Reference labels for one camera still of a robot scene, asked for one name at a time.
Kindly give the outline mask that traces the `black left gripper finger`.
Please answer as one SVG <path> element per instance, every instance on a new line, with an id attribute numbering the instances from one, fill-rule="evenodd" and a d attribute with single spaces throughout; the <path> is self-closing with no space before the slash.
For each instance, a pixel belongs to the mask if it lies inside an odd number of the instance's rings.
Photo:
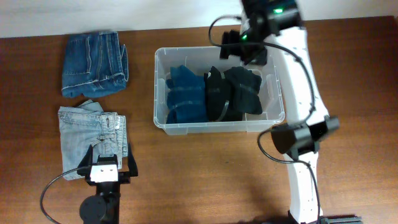
<path id="1" fill-rule="evenodd" d="M 127 166 L 129 168 L 129 176 L 137 177 L 138 176 L 138 168 L 137 168 L 135 158 L 132 155 L 132 147 L 131 147 L 130 143 L 127 145 Z"/>
<path id="2" fill-rule="evenodd" d="M 93 165 L 93 146 L 89 145 L 88 150 L 78 165 L 77 174 L 86 176 L 91 172 L 91 166 Z"/>

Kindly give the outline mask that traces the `light blue jeans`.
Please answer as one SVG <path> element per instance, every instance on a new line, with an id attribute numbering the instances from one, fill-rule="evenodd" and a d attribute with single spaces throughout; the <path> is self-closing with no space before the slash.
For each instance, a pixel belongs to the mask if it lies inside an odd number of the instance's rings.
<path id="1" fill-rule="evenodd" d="M 58 110 L 63 171 L 78 167 L 88 148 L 93 146 L 93 162 L 98 156 L 118 157 L 118 169 L 127 156 L 126 117 L 105 112 L 98 102 L 87 100 L 76 107 Z"/>

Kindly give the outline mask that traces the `black garment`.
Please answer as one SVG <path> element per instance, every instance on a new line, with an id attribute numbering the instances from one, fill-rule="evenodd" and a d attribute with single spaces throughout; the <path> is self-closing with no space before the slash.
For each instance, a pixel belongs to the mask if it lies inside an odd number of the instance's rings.
<path id="1" fill-rule="evenodd" d="M 242 121 L 243 113 L 234 109 L 234 88 L 214 66 L 204 74 L 206 113 L 209 121 Z"/>
<path id="2" fill-rule="evenodd" d="M 262 114 L 259 99 L 262 78 L 244 67 L 232 67 L 224 72 L 224 77 L 233 86 L 233 107 L 236 111 L 248 114 Z"/>

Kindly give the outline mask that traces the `dark blue garment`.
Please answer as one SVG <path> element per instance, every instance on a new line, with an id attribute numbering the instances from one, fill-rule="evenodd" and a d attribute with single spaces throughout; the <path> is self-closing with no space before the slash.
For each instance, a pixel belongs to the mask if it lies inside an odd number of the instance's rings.
<path id="1" fill-rule="evenodd" d="M 170 89 L 167 94 L 167 124 L 206 123 L 205 81 L 186 66 L 170 68 L 166 80 Z"/>

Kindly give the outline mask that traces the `dark blue jeans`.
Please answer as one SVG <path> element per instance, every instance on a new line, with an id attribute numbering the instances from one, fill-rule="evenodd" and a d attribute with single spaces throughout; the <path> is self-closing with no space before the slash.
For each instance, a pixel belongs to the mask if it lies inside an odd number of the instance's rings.
<path id="1" fill-rule="evenodd" d="M 68 39 L 62 70 L 62 95 L 100 98 L 129 81 L 128 53 L 113 31 L 74 34 Z"/>

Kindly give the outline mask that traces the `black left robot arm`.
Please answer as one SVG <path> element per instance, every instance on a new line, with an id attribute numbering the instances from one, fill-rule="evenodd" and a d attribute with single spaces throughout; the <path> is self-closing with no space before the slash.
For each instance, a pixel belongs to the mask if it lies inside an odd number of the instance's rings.
<path id="1" fill-rule="evenodd" d="M 120 186 L 130 184 L 131 177 L 138 176 L 130 145 L 127 146 L 127 166 L 127 171 L 119 171 L 115 154 L 99 155 L 97 162 L 93 162 L 93 146 L 89 146 L 77 171 L 77 174 L 85 177 L 88 185 L 96 187 L 96 193 L 84 199 L 80 205 L 80 218 L 84 224 L 119 223 Z"/>

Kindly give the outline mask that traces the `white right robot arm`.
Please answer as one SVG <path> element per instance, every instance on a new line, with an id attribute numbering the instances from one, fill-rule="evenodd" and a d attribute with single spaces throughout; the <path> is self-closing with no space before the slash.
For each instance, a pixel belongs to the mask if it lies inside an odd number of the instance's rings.
<path id="1" fill-rule="evenodd" d="M 266 153 L 270 160 L 285 164 L 290 185 L 290 208 L 285 217 L 266 223 L 362 223 L 361 217 L 326 217 L 320 205 L 317 162 L 320 142 L 340 123 L 330 116 L 317 88 L 307 44 L 307 30 L 296 1 L 243 1 L 238 40 L 223 40 L 226 53 L 244 53 L 244 63 L 256 63 L 260 50 L 274 59 L 285 100 L 286 122 L 259 134 L 269 133 L 282 159 Z"/>

